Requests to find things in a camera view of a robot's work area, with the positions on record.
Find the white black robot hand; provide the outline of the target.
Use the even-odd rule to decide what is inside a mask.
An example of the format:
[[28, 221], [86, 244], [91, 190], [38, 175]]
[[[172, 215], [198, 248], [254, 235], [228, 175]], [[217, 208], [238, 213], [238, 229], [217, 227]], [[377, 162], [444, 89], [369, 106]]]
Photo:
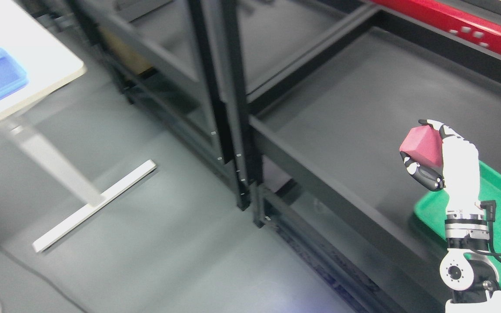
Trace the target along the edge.
[[448, 215], [482, 215], [479, 194], [481, 172], [477, 147], [442, 122], [420, 119], [419, 124], [438, 132], [443, 157], [442, 173], [424, 166], [405, 151], [400, 151], [402, 162], [409, 175], [428, 190], [444, 190], [449, 197]]

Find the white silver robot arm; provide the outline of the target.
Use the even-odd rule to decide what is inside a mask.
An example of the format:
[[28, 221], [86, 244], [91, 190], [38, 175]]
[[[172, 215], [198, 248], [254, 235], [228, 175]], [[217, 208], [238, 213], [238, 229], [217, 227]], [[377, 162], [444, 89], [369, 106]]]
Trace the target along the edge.
[[451, 213], [445, 220], [447, 254], [440, 262], [443, 283], [451, 290], [446, 313], [501, 313], [501, 285], [489, 256], [496, 202], [480, 202], [483, 214]]

